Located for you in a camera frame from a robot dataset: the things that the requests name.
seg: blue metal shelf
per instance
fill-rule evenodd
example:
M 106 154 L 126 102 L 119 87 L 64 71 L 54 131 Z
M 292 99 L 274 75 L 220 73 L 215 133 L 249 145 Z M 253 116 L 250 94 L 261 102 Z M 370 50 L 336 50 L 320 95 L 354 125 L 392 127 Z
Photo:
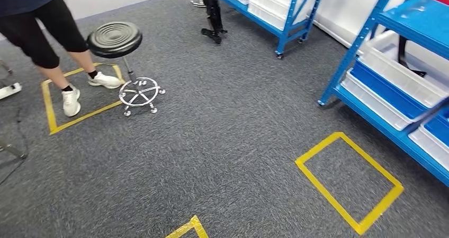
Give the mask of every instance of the blue metal shelf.
M 397 131 L 340 85 L 358 49 L 370 31 L 375 32 L 377 24 L 382 24 L 387 29 L 449 59 L 449 7 L 434 0 L 406 0 L 402 5 L 384 12 L 388 1 L 378 0 L 318 103 L 325 105 L 332 95 L 336 96 L 449 187 L 449 170 L 442 167 L 408 137 L 421 122 L 431 118 L 445 103 L 448 103 L 449 99 L 431 108 L 427 112 L 427 117 L 421 121 L 411 124 L 403 131 Z
M 285 23 L 284 30 L 280 30 L 276 27 L 273 27 L 272 25 L 266 23 L 265 21 L 261 20 L 260 18 L 256 17 L 255 15 L 248 12 L 248 5 L 244 5 L 238 0 L 221 0 L 231 7 L 235 8 L 238 12 L 242 13 L 244 16 L 248 17 L 250 20 L 254 21 L 270 33 L 274 34 L 279 38 L 279 43 L 277 45 L 276 53 L 278 54 L 278 58 L 282 58 L 282 55 L 284 53 L 285 45 L 295 39 L 307 40 L 307 37 L 309 35 L 310 29 L 312 28 L 313 20 L 315 19 L 315 15 L 318 9 L 318 5 L 321 0 L 315 0 L 315 4 L 313 6 L 313 9 L 310 13 L 310 16 L 298 23 L 293 23 L 296 18 L 298 17 L 299 13 L 302 11 L 304 5 L 306 4 L 307 0 L 303 0 L 301 5 L 299 6 L 299 9 L 297 11 L 295 10 L 297 0 L 292 0 L 290 4 L 289 13 L 287 15 L 287 20 Z M 293 34 L 290 34 L 293 30 L 297 30 L 298 28 L 301 28 L 300 30 L 296 31 Z
M 449 6 L 435 0 L 408 0 L 376 19 L 386 28 L 449 59 Z
M 334 94 L 449 187 L 449 171 L 416 145 L 408 137 L 407 132 L 397 131 L 345 88 L 341 86 L 337 87 Z

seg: power strip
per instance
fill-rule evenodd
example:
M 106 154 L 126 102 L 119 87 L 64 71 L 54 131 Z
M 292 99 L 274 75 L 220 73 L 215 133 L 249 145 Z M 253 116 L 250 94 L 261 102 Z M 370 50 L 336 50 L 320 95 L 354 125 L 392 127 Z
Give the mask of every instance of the power strip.
M 13 85 L 3 87 L 0 89 L 0 99 L 4 99 L 8 96 L 14 95 L 15 93 L 22 90 L 19 83 L 14 83 Z

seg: black stool seat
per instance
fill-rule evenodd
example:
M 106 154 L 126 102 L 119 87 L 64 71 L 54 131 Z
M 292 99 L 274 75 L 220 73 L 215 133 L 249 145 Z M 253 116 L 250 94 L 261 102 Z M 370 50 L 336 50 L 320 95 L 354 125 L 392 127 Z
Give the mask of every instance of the black stool seat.
M 130 22 L 110 22 L 98 27 L 87 37 L 91 52 L 112 59 L 132 53 L 142 43 L 142 33 Z

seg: white sneaker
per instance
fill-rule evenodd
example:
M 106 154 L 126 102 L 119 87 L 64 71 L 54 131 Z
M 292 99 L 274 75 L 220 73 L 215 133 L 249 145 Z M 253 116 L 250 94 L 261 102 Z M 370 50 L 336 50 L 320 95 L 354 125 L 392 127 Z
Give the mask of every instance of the white sneaker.
M 81 104 L 78 102 L 80 92 L 79 89 L 72 87 L 72 91 L 63 91 L 62 99 L 64 101 L 62 108 L 64 109 L 64 114 L 68 117 L 75 116 L 81 110 Z
M 117 77 L 104 75 L 101 72 L 98 72 L 93 79 L 89 77 L 88 83 L 92 86 L 105 86 L 108 89 L 115 89 L 123 84 Z

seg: ankle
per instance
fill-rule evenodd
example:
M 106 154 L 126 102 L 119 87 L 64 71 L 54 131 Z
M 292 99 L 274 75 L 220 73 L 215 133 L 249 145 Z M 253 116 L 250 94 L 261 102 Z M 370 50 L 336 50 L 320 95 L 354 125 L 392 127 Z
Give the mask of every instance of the ankle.
M 69 85 L 67 87 L 65 87 L 64 89 L 61 89 L 62 91 L 72 91 L 73 88 Z
M 96 76 L 97 76 L 97 74 L 98 74 L 98 72 L 96 71 L 96 70 L 94 70 L 94 71 L 92 71 L 92 72 L 90 72 L 90 73 L 87 73 L 92 79 L 94 79 Z

